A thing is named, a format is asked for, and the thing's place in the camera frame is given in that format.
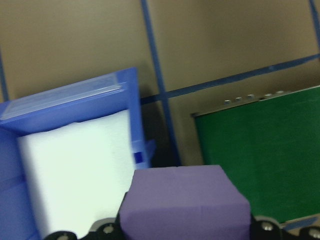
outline purple foam cube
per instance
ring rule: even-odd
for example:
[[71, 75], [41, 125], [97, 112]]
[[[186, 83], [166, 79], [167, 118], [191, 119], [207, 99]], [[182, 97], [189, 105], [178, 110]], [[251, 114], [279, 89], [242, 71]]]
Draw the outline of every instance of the purple foam cube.
[[140, 169], [120, 208], [128, 240], [248, 240], [250, 204], [219, 165]]

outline white foam insert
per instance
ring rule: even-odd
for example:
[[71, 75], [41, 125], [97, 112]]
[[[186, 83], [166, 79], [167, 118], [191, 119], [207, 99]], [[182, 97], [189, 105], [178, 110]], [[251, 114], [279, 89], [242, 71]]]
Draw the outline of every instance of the white foam insert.
[[42, 238], [61, 230], [82, 238], [95, 221], [117, 215], [135, 169], [128, 110], [19, 143]]

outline blue tape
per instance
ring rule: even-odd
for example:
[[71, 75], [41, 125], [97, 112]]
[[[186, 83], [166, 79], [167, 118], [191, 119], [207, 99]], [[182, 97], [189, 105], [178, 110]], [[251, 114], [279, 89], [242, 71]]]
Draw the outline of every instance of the blue tape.
[[7, 89], [6, 77], [5, 77], [5, 70], [2, 64], [2, 57], [0, 52], [0, 85], [2, 90], [2, 96], [4, 101], [9, 101], [9, 94]]
[[311, 15], [312, 15], [312, 19], [313, 19], [313, 25], [314, 25], [314, 29], [315, 29], [315, 34], [316, 34], [316, 38], [317, 38], [317, 42], [318, 42], [318, 47], [320, 50], [320, 22], [319, 22], [319, 15], [318, 15], [318, 11], [317, 11], [317, 7], [315, 5], [314, 0], [309, 0], [310, 3], [310, 8], [311, 8]]
[[159, 94], [140, 98], [141, 105], [151, 104], [157, 101], [161, 101], [161, 97]]
[[174, 98], [174, 97], [194, 93], [199, 90], [203, 90], [203, 89], [207, 89], [207, 88], [211, 88], [211, 87], [215, 87], [215, 86], [220, 86], [220, 85], [224, 85], [224, 84], [231, 84], [231, 83], [238, 82], [238, 81], [241, 81], [241, 80], [244, 80], [247, 78], [251, 78], [254, 76], [268, 74], [268, 73], [296, 67], [298, 65], [305, 64], [309, 61], [312, 61], [312, 60], [315, 60], [318, 58], [320, 58], [320, 54], [315, 54], [312, 56], [307, 56], [307, 57], [299, 58], [296, 60], [287, 61], [287, 62], [259, 68], [256, 70], [239, 73], [239, 74], [232, 75], [232, 76], [227, 76], [227, 77], [220, 78], [217, 80], [207, 81], [207, 82], [200, 83], [200, 84], [193, 85], [193, 86], [187, 86], [184, 88], [180, 88], [177, 90], [172, 90], [172, 91], [167, 92], [167, 97]]
[[181, 165], [180, 161], [180, 155], [177, 147], [177, 140], [175, 136], [175, 131], [174, 131], [174, 126], [172, 123], [172, 117], [170, 113], [170, 107], [168, 103], [168, 97], [166, 94], [166, 88], [164, 84], [164, 79], [161, 71], [161, 65], [160, 61], [158, 58], [158, 51], [156, 47], [156, 41], [154, 37], [154, 32], [152, 28], [152, 23], [151, 23], [151, 18], [149, 14], [149, 9], [148, 9], [148, 3], [147, 0], [141, 0], [141, 6], [142, 6], [142, 11], [143, 11], [143, 17], [144, 17], [144, 22], [145, 22], [145, 27], [146, 27], [146, 33], [148, 36], [149, 40], [149, 46], [150, 46], [150, 51], [151, 51], [151, 56], [152, 56], [152, 61], [154, 65], [154, 70], [155, 70], [155, 75], [156, 75], [156, 80], [157, 80], [157, 85], [159, 88], [159, 99], [161, 100], [162, 103], [162, 108], [165, 116], [165, 122], [169, 131], [169, 136], [171, 140], [171, 147], [173, 150], [173, 153], [175, 154], [175, 164], [177, 166]]

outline blue plastic bin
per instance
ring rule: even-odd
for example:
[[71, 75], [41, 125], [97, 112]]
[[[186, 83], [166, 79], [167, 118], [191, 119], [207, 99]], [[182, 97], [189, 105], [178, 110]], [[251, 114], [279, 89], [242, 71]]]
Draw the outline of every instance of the blue plastic bin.
[[144, 139], [135, 68], [0, 104], [0, 240], [41, 239], [17, 138], [127, 109], [136, 168], [148, 168], [155, 143]]

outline green felt surface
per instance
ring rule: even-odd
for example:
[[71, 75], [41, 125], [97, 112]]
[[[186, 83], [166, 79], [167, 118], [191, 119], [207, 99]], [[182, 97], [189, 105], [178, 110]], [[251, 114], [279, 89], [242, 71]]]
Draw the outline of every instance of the green felt surface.
[[320, 212], [320, 87], [195, 118], [206, 164], [221, 165], [254, 215]]

